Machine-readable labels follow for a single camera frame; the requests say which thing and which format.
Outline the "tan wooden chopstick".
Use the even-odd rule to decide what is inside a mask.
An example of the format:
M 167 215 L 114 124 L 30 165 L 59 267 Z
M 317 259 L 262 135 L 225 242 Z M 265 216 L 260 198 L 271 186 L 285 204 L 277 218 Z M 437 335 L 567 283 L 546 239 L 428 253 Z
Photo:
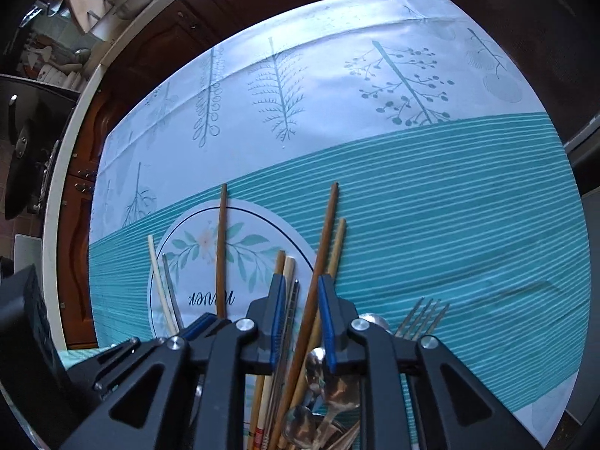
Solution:
M 274 273 L 282 274 L 285 263 L 285 252 L 280 250 L 277 252 L 276 264 L 274 264 Z M 258 417 L 260 416 L 261 396 L 263 396 L 264 377 L 257 376 L 255 380 L 254 394 L 251 407 L 250 426 L 247 437 L 246 449 L 253 449 L 254 435 Z

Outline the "large silver spoon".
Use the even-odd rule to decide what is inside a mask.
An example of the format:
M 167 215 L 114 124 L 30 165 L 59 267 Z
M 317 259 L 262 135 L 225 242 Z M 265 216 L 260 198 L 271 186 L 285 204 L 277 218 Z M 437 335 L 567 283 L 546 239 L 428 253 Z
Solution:
M 316 429 L 315 438 L 311 445 L 314 450 L 326 442 L 329 431 L 335 417 L 348 410 L 355 410 L 360 404 L 360 382 L 357 376 L 336 376 L 325 374 L 321 396 L 327 413 Z

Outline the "long reddish-brown chopstick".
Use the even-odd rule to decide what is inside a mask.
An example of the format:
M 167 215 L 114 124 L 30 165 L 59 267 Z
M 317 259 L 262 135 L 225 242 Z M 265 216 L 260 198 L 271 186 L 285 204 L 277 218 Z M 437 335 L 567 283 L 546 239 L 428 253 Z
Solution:
M 320 234 L 316 261 L 305 301 L 302 322 L 298 332 L 295 350 L 293 352 L 293 360 L 290 364 L 288 378 L 284 387 L 282 399 L 280 400 L 279 411 L 277 412 L 277 421 L 274 425 L 274 441 L 270 443 L 270 448 L 268 450 L 275 450 L 278 448 L 278 441 L 280 439 L 283 427 L 284 416 L 290 407 L 297 385 L 297 380 L 301 368 L 303 367 L 303 361 L 306 355 L 307 345 L 317 310 L 317 281 L 320 275 L 323 274 L 324 267 L 326 267 L 327 255 L 329 255 L 330 249 L 330 238 L 332 237 L 335 224 L 338 197 L 339 183 L 334 182 L 334 184 L 330 187 L 330 198 L 328 198 L 327 202 L 327 212 L 325 213 L 323 227 Z

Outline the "pale wooden chopstick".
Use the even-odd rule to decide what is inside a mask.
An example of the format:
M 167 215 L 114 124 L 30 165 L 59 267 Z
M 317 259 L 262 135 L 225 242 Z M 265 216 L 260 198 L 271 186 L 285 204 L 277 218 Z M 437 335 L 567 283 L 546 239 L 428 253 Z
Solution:
M 280 338 L 280 355 L 277 360 L 277 367 L 274 370 L 274 375 L 265 379 L 263 384 L 261 407 L 254 436 L 254 449 L 267 449 L 267 436 L 269 435 L 270 425 L 272 424 L 274 413 L 276 411 L 276 393 L 281 388 L 280 378 L 283 376 L 285 368 L 287 367 L 286 358 L 288 349 L 286 345 L 290 338 L 291 325 L 293 324 L 295 311 L 292 307 L 295 302 L 295 295 L 293 294 L 294 271 L 295 259 L 291 256 L 287 256 L 282 270 L 282 274 L 286 281 L 286 302 L 284 325 L 282 337 Z

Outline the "teal leaf-print tablecloth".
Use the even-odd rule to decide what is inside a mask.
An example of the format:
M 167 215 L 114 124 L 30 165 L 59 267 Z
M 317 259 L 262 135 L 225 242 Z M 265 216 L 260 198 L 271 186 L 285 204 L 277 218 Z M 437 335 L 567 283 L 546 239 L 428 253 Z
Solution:
M 450 0 L 327 0 L 249 27 L 166 78 L 110 132 L 90 221 L 102 347 L 165 336 L 150 270 L 192 322 L 267 293 L 279 252 L 307 291 L 330 200 L 347 222 L 336 288 L 436 335 L 542 443 L 588 331 L 584 210 L 542 103 Z

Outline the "cream white chopstick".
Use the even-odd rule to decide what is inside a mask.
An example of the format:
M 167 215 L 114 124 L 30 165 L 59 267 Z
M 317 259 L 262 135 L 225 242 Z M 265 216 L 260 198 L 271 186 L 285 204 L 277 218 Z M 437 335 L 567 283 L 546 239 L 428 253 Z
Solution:
M 162 307 L 164 317 L 166 320 L 167 330 L 170 336 L 174 336 L 177 333 L 177 328 L 173 320 L 173 315 L 166 298 L 166 293 L 163 287 L 162 278 L 160 274 L 160 268 L 158 264 L 158 257 L 156 254 L 155 243 L 153 242 L 153 236 L 147 236 L 148 253 L 150 254 L 151 270 L 153 271 L 153 279 L 156 284 L 157 293 L 159 294 L 160 306 Z

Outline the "silver teaspoon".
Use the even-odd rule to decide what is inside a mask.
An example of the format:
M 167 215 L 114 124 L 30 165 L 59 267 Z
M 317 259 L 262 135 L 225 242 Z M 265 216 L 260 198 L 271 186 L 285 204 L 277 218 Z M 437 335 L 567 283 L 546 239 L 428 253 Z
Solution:
M 321 415 L 313 413 L 307 406 L 293 406 L 284 418 L 283 435 L 288 443 L 310 449 L 322 420 Z

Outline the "dark brown wooden chopstick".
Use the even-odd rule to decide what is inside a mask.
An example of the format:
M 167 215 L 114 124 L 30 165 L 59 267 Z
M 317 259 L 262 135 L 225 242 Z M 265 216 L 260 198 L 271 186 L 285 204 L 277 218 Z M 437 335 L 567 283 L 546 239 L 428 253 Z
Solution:
M 226 226 L 227 226 L 227 184 L 220 188 L 219 223 L 217 224 L 216 288 L 217 315 L 227 317 L 226 310 Z

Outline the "small silver spoon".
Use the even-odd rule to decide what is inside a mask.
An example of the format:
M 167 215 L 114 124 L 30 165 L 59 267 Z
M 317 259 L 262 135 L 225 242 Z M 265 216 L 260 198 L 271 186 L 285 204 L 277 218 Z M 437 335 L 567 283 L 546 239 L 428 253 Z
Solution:
M 321 391 L 323 391 L 323 363 L 325 357 L 326 351 L 321 346 L 313 348 L 307 354 L 304 373 L 306 388 L 304 389 L 301 402 L 309 410 L 313 410 L 316 401 L 321 396 Z

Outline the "stainless steel chopstick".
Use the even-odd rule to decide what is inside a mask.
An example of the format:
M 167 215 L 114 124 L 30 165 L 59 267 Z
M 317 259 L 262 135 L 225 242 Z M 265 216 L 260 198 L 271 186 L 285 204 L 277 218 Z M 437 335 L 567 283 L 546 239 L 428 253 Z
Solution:
M 184 323 L 183 323 L 181 312 L 180 312 L 180 309 L 179 309 L 179 306 L 177 303 L 177 298 L 176 298 L 175 291 L 174 291 L 174 283 L 171 278 L 169 261 L 168 261 L 166 254 L 164 254 L 162 256 L 162 260 L 163 260 L 163 267 L 164 267 L 164 271 L 165 271 L 167 291 L 169 294 L 171 308 L 172 308 L 173 316 L 175 318 L 175 324 L 177 327 L 177 331 L 180 332 L 184 328 Z

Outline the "silver metal fork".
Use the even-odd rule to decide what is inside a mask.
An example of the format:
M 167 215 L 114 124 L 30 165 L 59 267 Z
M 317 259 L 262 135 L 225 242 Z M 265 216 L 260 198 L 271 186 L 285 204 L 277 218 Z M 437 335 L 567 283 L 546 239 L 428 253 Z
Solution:
M 447 311 L 449 303 L 440 298 L 419 298 L 394 332 L 395 337 L 416 341 L 423 335 L 433 334 Z

